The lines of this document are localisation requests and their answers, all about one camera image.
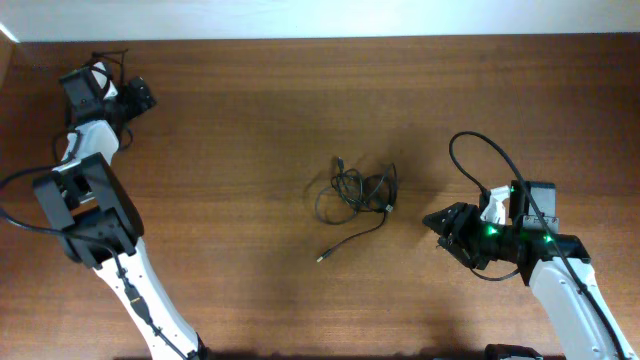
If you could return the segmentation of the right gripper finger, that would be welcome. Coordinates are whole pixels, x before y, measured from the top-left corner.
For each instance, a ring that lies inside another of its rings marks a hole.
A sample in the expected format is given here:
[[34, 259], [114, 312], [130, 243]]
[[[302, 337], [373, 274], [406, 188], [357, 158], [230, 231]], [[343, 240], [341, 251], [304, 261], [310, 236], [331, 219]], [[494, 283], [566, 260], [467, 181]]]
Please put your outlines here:
[[471, 256], [467, 253], [466, 249], [461, 247], [460, 244], [453, 238], [445, 238], [441, 236], [437, 240], [439, 247], [445, 249], [450, 255], [452, 255], [460, 264], [466, 268], [473, 268], [474, 263]]
[[464, 223], [473, 206], [457, 202], [443, 210], [425, 215], [422, 223], [435, 233], [450, 233], [456, 223]]

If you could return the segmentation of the black USB cable long tail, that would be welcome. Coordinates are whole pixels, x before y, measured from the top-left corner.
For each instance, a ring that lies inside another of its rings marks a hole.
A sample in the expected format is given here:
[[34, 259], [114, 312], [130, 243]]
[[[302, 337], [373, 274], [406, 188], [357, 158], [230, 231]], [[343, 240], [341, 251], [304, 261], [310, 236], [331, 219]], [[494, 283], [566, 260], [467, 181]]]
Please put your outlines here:
[[[322, 189], [314, 200], [314, 216], [318, 221], [329, 226], [344, 225], [363, 213], [380, 214], [379, 223], [372, 228], [350, 235], [333, 246], [327, 248], [316, 259], [317, 263], [329, 258], [336, 250], [348, 242], [380, 229], [394, 211], [398, 198], [399, 182], [397, 167], [388, 164], [381, 173], [364, 176], [358, 169], [345, 167], [342, 158], [337, 158], [338, 170], [330, 178], [330, 184]], [[320, 213], [321, 197], [334, 192], [339, 200], [350, 209], [350, 215], [343, 220], [330, 220]]]

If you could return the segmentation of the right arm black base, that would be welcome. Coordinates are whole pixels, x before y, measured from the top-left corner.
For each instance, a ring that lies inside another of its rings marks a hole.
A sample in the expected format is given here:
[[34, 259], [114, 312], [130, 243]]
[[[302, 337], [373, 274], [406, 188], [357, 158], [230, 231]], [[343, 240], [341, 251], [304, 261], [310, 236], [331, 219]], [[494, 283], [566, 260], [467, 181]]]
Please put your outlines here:
[[489, 344], [484, 350], [485, 360], [543, 360], [544, 357], [530, 347]]

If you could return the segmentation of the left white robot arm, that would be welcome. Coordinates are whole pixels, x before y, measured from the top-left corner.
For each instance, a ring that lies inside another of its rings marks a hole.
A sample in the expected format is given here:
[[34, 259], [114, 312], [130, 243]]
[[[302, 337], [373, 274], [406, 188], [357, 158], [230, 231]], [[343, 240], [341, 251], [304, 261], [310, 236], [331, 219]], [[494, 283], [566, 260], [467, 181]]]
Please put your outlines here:
[[102, 61], [60, 80], [68, 105], [67, 148], [33, 183], [65, 255], [93, 270], [116, 294], [154, 359], [205, 359], [197, 332], [172, 304], [151, 266], [144, 226], [111, 168], [127, 123], [155, 100], [140, 77], [123, 87]]

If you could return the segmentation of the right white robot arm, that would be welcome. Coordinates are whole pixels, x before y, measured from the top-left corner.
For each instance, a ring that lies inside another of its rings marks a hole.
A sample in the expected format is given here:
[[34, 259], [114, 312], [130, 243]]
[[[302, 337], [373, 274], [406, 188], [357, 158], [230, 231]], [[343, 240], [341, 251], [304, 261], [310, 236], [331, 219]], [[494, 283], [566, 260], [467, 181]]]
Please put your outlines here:
[[478, 274], [491, 261], [515, 272], [546, 311], [568, 359], [636, 359], [575, 235], [561, 234], [552, 183], [512, 181], [479, 204], [457, 202], [424, 217], [438, 244]]

